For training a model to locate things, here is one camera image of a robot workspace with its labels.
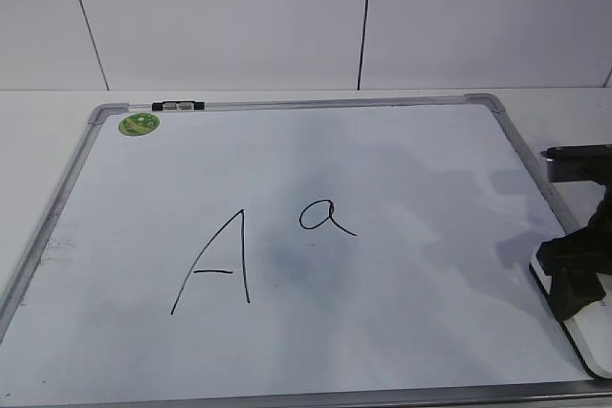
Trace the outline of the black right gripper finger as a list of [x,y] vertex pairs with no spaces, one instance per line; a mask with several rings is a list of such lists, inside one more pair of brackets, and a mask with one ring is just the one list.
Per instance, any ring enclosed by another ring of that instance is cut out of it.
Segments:
[[599,302],[605,290],[598,274],[605,274],[605,243],[591,231],[576,231],[544,242],[535,257],[551,278],[548,304],[559,322]]

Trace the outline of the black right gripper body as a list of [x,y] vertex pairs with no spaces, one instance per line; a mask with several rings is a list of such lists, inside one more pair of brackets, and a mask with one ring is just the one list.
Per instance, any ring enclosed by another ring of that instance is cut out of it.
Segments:
[[586,227],[588,230],[587,240],[593,246],[611,245],[611,208],[612,189],[607,186],[603,198]]

